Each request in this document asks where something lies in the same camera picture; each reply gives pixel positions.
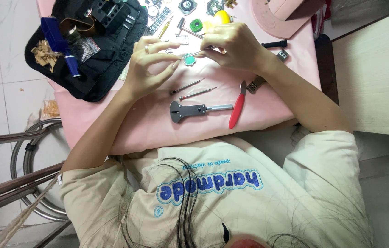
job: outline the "small hammer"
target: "small hammer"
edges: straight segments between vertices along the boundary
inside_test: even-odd
[[[185,23],[185,18],[181,18],[181,20],[179,21],[178,23],[178,29],[176,31],[176,35],[179,35],[181,33],[181,30],[184,30],[185,32],[189,33],[189,34],[192,34],[196,37],[198,37],[199,39],[203,39],[204,37],[202,35],[198,35],[197,33],[187,29],[184,27],[184,23]]]

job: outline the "yellow pen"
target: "yellow pen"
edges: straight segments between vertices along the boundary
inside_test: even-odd
[[[159,33],[159,36],[158,38],[162,38],[162,36],[164,35],[164,32],[167,30],[168,26],[170,25],[170,21],[171,19],[173,19],[173,16],[170,17],[170,19],[168,20],[168,22],[165,24],[165,26],[162,28],[162,31]]]

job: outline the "person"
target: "person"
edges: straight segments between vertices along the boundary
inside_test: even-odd
[[[81,247],[371,247],[346,115],[243,23],[210,29],[199,57],[262,76],[311,132],[283,167],[232,135],[104,161],[131,106],[178,66],[179,56],[158,51],[178,47],[151,36],[135,43],[123,86],[61,169],[60,198]],[[162,61],[172,63],[147,71]]]

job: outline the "blue tool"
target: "blue tool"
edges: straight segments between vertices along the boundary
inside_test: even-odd
[[[59,31],[58,20],[55,17],[42,17],[42,30],[52,51],[64,54],[64,60],[73,78],[81,77],[78,72],[78,62],[70,53],[69,45]]]

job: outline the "pink tablecloth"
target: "pink tablecloth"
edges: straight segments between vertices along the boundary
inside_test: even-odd
[[[192,19],[207,19],[206,7],[199,0],[197,9],[186,16],[188,27]],[[51,14],[54,0],[37,0],[40,16]],[[179,1],[174,0],[167,6],[173,10],[173,20],[162,40],[174,38],[174,28],[182,17],[177,9]],[[239,0],[234,9],[225,9],[235,16],[236,22],[245,22],[261,43],[278,41],[265,33],[252,17],[249,0]],[[191,53],[199,50],[200,39],[182,31],[181,35],[188,35],[190,44],[175,50],[175,54]],[[308,82],[320,89],[314,39],[312,27],[308,22],[296,35],[288,41],[286,51],[290,58],[285,62]],[[167,64],[159,64],[150,68],[150,72],[158,73]],[[156,147],[187,144],[206,138],[227,135],[247,130],[261,130],[280,122],[293,118],[291,111],[279,98],[274,90],[264,84],[255,94],[247,92],[246,101],[240,119],[234,129],[228,128],[231,110],[210,111],[205,116],[191,116],[175,124],[170,119],[169,106],[173,100],[178,100],[179,94],[170,96],[170,89],[179,88],[189,82],[206,77],[195,87],[181,92],[181,95],[194,93],[210,87],[217,89],[182,101],[183,105],[205,104],[207,106],[218,104],[234,104],[240,93],[239,84],[242,80],[251,82],[255,75],[248,72],[228,70],[221,68],[209,59],[198,59],[192,67],[180,65],[175,74],[165,82],[156,92],[139,100],[127,114],[113,144],[111,153],[121,155]],[[90,103],[75,99],[63,87],[49,80],[55,89],[55,98],[59,105],[61,120],[63,122],[66,140],[72,148],[87,128],[92,125],[99,114],[107,106],[114,94],[123,84],[118,80],[107,96],[98,103]]]

